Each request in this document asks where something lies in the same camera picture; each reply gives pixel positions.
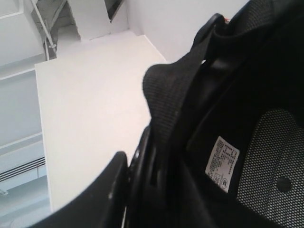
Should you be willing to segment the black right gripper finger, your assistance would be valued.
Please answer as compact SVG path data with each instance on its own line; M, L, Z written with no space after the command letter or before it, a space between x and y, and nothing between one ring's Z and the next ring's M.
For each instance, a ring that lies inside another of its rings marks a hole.
M121 228L127 198L127 156L117 152L73 201L32 228Z

